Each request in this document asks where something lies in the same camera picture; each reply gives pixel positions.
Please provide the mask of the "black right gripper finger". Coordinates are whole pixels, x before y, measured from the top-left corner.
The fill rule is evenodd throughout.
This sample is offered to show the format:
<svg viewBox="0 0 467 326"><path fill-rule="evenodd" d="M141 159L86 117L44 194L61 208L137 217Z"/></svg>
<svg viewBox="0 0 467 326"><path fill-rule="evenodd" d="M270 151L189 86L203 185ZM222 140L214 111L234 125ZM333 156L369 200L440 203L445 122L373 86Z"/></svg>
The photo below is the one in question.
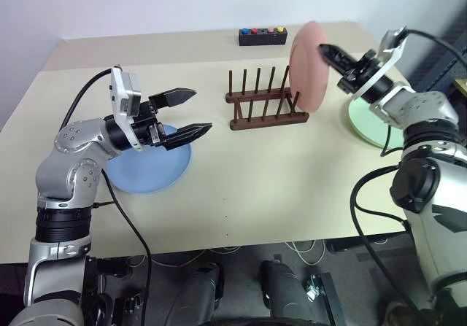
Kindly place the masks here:
<svg viewBox="0 0 467 326"><path fill-rule="evenodd" d="M336 45L320 44L319 51L323 60L342 76L356 67L356 60Z"/></svg>

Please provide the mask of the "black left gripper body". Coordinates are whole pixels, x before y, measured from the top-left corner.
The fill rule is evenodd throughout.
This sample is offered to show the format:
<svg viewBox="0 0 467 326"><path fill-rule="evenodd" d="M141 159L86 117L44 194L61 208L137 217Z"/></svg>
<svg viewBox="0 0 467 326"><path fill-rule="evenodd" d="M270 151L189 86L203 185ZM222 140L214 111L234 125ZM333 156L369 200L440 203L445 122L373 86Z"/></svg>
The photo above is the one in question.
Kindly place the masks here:
<svg viewBox="0 0 467 326"><path fill-rule="evenodd" d="M150 100L139 105L139 113L133 117L131 128L140 144L159 147L165 143L165 130L157 119L157 112L157 108L153 106Z"/></svg>

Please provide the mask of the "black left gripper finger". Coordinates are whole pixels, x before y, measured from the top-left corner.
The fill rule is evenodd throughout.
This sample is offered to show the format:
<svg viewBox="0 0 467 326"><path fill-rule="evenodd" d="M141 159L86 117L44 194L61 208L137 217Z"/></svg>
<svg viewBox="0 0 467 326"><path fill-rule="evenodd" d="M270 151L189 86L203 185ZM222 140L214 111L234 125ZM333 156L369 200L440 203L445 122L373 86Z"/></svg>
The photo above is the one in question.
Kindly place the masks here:
<svg viewBox="0 0 467 326"><path fill-rule="evenodd" d="M174 88L149 97L149 102L153 109L173 107L185 103L194 97L196 91L190 88Z"/></svg>
<svg viewBox="0 0 467 326"><path fill-rule="evenodd" d="M174 133L166 135L163 139L162 146L166 150L173 150L178 147L190 144L197 139L200 139L212 127L211 123L194 123L183 128L177 129Z"/></svg>

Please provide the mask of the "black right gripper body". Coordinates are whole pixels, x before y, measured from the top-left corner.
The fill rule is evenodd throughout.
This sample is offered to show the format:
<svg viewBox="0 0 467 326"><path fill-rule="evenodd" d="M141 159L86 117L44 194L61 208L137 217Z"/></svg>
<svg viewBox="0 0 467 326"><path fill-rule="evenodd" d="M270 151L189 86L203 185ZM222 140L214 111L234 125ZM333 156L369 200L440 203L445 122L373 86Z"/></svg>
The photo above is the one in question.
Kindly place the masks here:
<svg viewBox="0 0 467 326"><path fill-rule="evenodd" d="M378 69L379 61L374 50L367 51L358 61L347 53L339 53L338 87L345 93L356 93Z"/></svg>

